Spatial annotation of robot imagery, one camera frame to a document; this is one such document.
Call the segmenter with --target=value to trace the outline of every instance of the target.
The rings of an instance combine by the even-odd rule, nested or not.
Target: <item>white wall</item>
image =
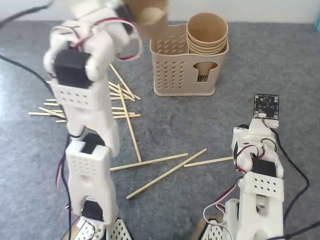
[[[48,0],[1,0],[0,19]],[[320,0],[169,0],[170,20],[186,21],[199,12],[217,13],[229,22],[313,23],[320,13]],[[71,18],[66,0],[52,9],[30,15],[28,20]]]

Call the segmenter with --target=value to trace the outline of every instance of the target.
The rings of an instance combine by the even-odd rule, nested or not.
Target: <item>plastic basket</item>
[[[225,55],[227,42],[221,53],[200,55],[189,53],[187,25],[172,25],[160,37],[150,41],[154,71],[153,90],[158,96],[210,96],[215,92],[216,82]],[[197,63],[213,62],[208,76],[199,75]]]

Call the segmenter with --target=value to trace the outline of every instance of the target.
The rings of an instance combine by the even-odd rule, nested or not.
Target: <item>paper cup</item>
[[[214,47],[198,46],[195,43],[193,43],[189,37],[187,37],[187,43],[188,43],[188,46],[191,46],[192,48],[194,48],[196,50],[200,50],[200,51],[204,51],[204,52],[207,52],[207,51],[215,52],[217,49],[220,49],[221,47],[224,47],[227,44],[227,38],[225,38],[219,45],[214,46]]]
[[[169,0],[124,0],[133,24],[144,40],[155,39],[168,27]]]
[[[193,48],[191,45],[189,45],[188,48],[189,48],[189,52],[192,53],[192,54],[200,54],[200,55],[205,55],[205,56],[212,56],[212,55],[220,53],[225,48],[225,46],[226,46],[226,44],[222,45],[221,47],[219,47],[218,49],[216,49],[214,51],[201,51],[201,50],[198,50],[196,48]]]
[[[220,16],[213,13],[199,13],[188,21],[187,35],[199,47],[215,47],[227,37],[228,24]]]

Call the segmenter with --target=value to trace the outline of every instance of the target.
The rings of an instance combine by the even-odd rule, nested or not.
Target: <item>robotic arm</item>
[[[270,128],[279,125],[279,96],[257,94],[250,126],[233,129],[232,150],[240,198],[225,204],[223,220],[233,240],[266,240],[283,236],[284,169]],[[224,230],[224,238],[230,234]]]
[[[120,143],[107,69],[116,57],[122,61],[139,57],[142,40],[131,23],[130,10],[121,0],[70,2],[76,20],[53,28],[43,61],[72,138],[65,152],[72,210],[89,224],[90,231],[81,233],[81,239],[125,236],[130,240],[124,222],[118,218],[110,174],[110,157],[119,154]],[[139,41],[138,53],[120,58],[119,53],[132,39]],[[97,134],[87,133],[86,126]],[[115,233],[117,226],[121,231]]]

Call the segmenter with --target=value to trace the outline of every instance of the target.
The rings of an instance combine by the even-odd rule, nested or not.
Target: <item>bamboo skewer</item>
[[[64,113],[65,113],[65,112],[62,111],[62,110],[51,110],[51,111],[53,111],[53,112],[55,112],[55,113],[58,113],[58,114],[64,114]]]
[[[121,100],[121,97],[120,96],[114,96],[114,97],[110,97],[110,99],[113,101],[113,100]]]
[[[140,155],[140,152],[139,152],[138,144],[137,144],[137,141],[136,141],[134,130],[133,130],[132,125],[131,125],[131,121],[130,121],[130,117],[129,117],[129,114],[128,114],[125,98],[124,98],[124,96],[122,94],[122,90],[121,90],[121,87],[120,87],[119,84],[118,84],[118,89],[119,89],[119,93],[120,93],[120,96],[121,96],[121,102],[122,102],[122,105],[123,105],[123,108],[124,108],[125,117],[126,117],[126,120],[128,122],[128,125],[129,125],[129,129],[130,129],[131,137],[132,137],[132,140],[133,140],[133,145],[134,145],[134,149],[135,149],[135,152],[136,152],[136,156],[138,158],[138,161],[141,163],[142,159],[141,159],[141,155]]]
[[[49,110],[49,109],[46,109],[46,108],[43,108],[43,107],[39,107],[39,109],[42,110],[42,111],[44,111],[44,112],[46,112],[46,113],[48,113],[48,114],[55,115],[55,116],[57,116],[57,117],[59,117],[59,118],[63,118],[63,119],[66,118],[65,115],[62,115],[62,114],[60,114],[60,113],[56,113],[56,112],[51,111],[51,110]]]
[[[139,118],[139,117],[141,117],[141,114],[129,115],[129,118],[131,118],[131,119],[132,118]],[[113,116],[113,118],[114,119],[126,119],[127,117],[125,115],[123,115],[123,116]],[[66,123],[67,121],[66,120],[57,120],[55,122],[61,124],[61,123]]]
[[[134,196],[136,196],[137,194],[141,193],[142,191],[144,191],[145,189],[149,188],[150,186],[152,186],[153,184],[159,182],[161,179],[164,179],[166,176],[172,174],[174,171],[178,170],[179,168],[181,168],[183,165],[189,163],[190,161],[192,161],[193,159],[197,158],[198,156],[200,156],[201,154],[203,154],[205,151],[207,151],[207,149],[203,149],[202,151],[196,153],[195,155],[193,155],[192,157],[188,158],[187,160],[183,161],[182,163],[180,163],[179,165],[175,166],[174,168],[172,168],[171,170],[167,171],[166,173],[162,174],[161,176],[157,177],[156,179],[154,179],[153,181],[149,182],[148,184],[144,185],[143,187],[139,188],[137,191],[131,193],[130,195],[128,195],[126,197],[126,199],[131,199]]]
[[[115,69],[115,67],[110,64],[110,68],[112,69],[112,71],[114,72],[114,74],[118,77],[118,79],[120,80],[120,82],[123,84],[123,86],[125,87],[125,89],[129,92],[129,94],[131,95],[131,97],[134,99],[135,96],[132,93],[132,91],[130,90],[130,88],[128,87],[128,85],[125,83],[125,81],[123,80],[123,78],[120,76],[120,74],[118,73],[118,71]]]
[[[117,90],[114,90],[114,91],[116,91],[117,93],[119,93],[118,86],[117,86],[116,84],[114,84],[113,82],[109,81],[109,88],[112,89],[111,87],[116,88]],[[125,90],[125,89],[123,89],[123,88],[121,88],[121,89],[122,89],[122,94],[124,94],[124,93],[130,94],[127,90]],[[137,95],[133,94],[133,96],[134,96],[136,99],[141,100],[141,98],[138,97]]]
[[[135,114],[135,115],[129,115],[129,118],[139,118],[141,117],[141,114]],[[123,115],[123,116],[114,116],[114,119],[126,119],[127,116]]]
[[[204,165],[204,164],[213,164],[213,163],[218,163],[218,162],[223,162],[223,161],[228,161],[228,160],[233,160],[233,159],[234,159],[233,156],[223,157],[223,158],[217,158],[217,159],[208,160],[208,161],[200,161],[200,162],[186,164],[186,165],[184,165],[184,167],[186,168],[186,167],[200,166],[200,165]]]
[[[117,170],[122,170],[122,169],[140,167],[140,166],[143,166],[143,165],[155,164],[155,163],[159,163],[159,162],[163,162],[163,161],[167,161],[167,160],[171,160],[171,159],[182,158],[182,157],[185,157],[185,156],[188,156],[188,153],[183,153],[183,154],[174,155],[174,156],[162,157],[162,158],[155,159],[155,160],[143,161],[143,162],[133,163],[133,164],[124,165],[124,166],[112,167],[112,168],[110,168],[110,171],[117,171]]]
[[[110,92],[110,95],[111,95],[111,96],[120,97],[120,94],[119,94],[119,93]],[[133,101],[133,102],[136,101],[135,99],[133,99],[132,97],[130,97],[130,96],[128,96],[128,95],[124,95],[124,97],[125,97],[126,99],[130,99],[130,100]]]
[[[47,112],[28,112],[30,116],[55,116]]]
[[[113,115],[124,115],[125,112],[121,112],[121,111],[115,111],[115,112],[112,112]],[[136,115],[135,112],[128,112],[129,115]]]
[[[124,108],[123,107],[118,107],[118,106],[113,106],[112,107],[112,110],[124,110]]]
[[[44,106],[60,106],[58,103],[52,103],[52,102],[45,102],[43,105]]]
[[[109,88],[111,89],[111,90],[113,90],[113,91],[115,91],[116,93],[114,93],[114,94],[119,94],[119,90],[117,89],[117,88],[115,88],[114,86],[112,86],[112,85],[109,85]],[[123,89],[123,88],[121,88],[122,89],[122,94],[123,94],[123,96],[125,97],[125,98],[129,98],[131,101],[136,101],[135,99],[133,99],[132,97],[130,97],[129,95],[127,95],[127,94],[125,94],[123,91],[125,91],[125,89]]]

